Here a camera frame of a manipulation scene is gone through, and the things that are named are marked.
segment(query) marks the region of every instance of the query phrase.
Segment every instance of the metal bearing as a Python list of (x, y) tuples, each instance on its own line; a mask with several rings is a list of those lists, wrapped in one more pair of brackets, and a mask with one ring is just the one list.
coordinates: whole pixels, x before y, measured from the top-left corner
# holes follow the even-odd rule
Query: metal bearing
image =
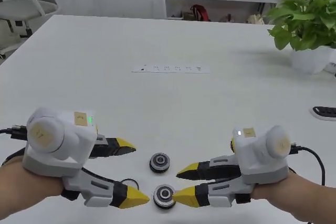
[(170, 185), (158, 186), (154, 191), (154, 203), (157, 207), (161, 209), (171, 209), (175, 206), (175, 201), (173, 200), (173, 195), (175, 194), (175, 189)]
[(139, 183), (133, 178), (123, 179), (122, 181), (120, 181), (120, 183), (140, 190)]
[(156, 153), (149, 162), (150, 169), (155, 173), (164, 173), (169, 169), (170, 158), (164, 153)]

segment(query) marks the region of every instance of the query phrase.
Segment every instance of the green leaf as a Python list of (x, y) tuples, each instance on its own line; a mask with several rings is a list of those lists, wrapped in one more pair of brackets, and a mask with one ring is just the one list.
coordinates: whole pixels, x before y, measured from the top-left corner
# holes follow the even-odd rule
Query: green leaf
[(316, 41), (316, 34), (304, 34), (301, 40), (300, 50), (306, 50), (313, 46)]
[(287, 17), (288, 15), (293, 14), (293, 10), (287, 8), (273, 8), (268, 11), (266, 16), (271, 20), (274, 20), (279, 17)]
[(336, 24), (336, 19), (334, 17), (320, 16), (320, 19), (329, 30)]
[(301, 40), (299, 37), (291, 37), (289, 40), (290, 46), (295, 50), (300, 50), (301, 47)]
[(300, 7), (295, 0), (284, 0), (281, 2), (280, 6), (289, 10), (300, 10)]
[(277, 49), (283, 50), (289, 43), (291, 33), (286, 30), (278, 32), (274, 37), (274, 43)]
[(315, 15), (312, 13), (308, 14), (293, 14), (292, 20), (312, 20), (315, 18)]
[(297, 30), (300, 27), (301, 21), (291, 20), (287, 24), (288, 24), (288, 31), (292, 32), (292, 31)]
[(320, 46), (328, 45), (332, 41), (332, 38), (330, 38), (329, 36), (318, 36), (310, 49), (314, 50)]
[(336, 6), (328, 6), (325, 11), (328, 14), (334, 14), (334, 13), (336, 13)]

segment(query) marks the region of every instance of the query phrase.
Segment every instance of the white table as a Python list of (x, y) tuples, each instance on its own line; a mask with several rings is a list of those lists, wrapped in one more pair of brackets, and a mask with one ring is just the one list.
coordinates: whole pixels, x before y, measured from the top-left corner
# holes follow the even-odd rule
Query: white table
[[(99, 131), (122, 137), (138, 150), (89, 161), (87, 169), (113, 179), (132, 177), (152, 197), (160, 184), (181, 189), (193, 182), (175, 174), (186, 165), (230, 155), (233, 127), (283, 125), (294, 142), (321, 155), (327, 184), (336, 186), (335, 122), (319, 121), (309, 108), (335, 106), (330, 74), (305, 76), (288, 66), (267, 26), (54, 16), (0, 66), (0, 125), (25, 124), (39, 106), (95, 109)], [(200, 64), (210, 74), (132, 73), (146, 63)], [(1, 135), (0, 160), (25, 143)], [(152, 154), (171, 158), (156, 176)], [(292, 168), (320, 182), (309, 154), (289, 158)], [(48, 224), (283, 224), (298, 223), (265, 201), (232, 208), (158, 210), (153, 202), (128, 210), (86, 208), (61, 197), (2, 223)]]

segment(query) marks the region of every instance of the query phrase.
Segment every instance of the hand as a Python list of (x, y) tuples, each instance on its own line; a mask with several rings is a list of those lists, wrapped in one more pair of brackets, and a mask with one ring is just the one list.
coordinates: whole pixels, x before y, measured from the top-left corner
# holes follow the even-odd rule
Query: hand
[(22, 166), (22, 158), (15, 157), (0, 168), (0, 219), (62, 193), (60, 178), (42, 177), (27, 171)]
[(281, 182), (257, 185), (251, 194), (253, 199), (266, 199), (273, 206), (291, 213), (300, 221), (311, 221), (309, 213), (313, 212), (318, 202), (320, 186), (299, 175), (290, 172)]

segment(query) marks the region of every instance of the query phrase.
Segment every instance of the fingers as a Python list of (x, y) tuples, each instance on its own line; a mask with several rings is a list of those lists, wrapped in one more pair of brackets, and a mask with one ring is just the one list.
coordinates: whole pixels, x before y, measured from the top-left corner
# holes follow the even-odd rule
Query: fingers
[(90, 158), (120, 156), (135, 151), (135, 147), (124, 139), (106, 138), (105, 136), (98, 134)]
[(246, 185), (242, 177), (237, 177), (182, 189), (173, 195), (173, 199), (190, 207), (231, 207), (233, 200), (237, 204), (250, 202), (252, 190), (253, 185)]
[(210, 161), (193, 163), (178, 172), (178, 178), (189, 180), (233, 179), (241, 175), (236, 158), (221, 156)]

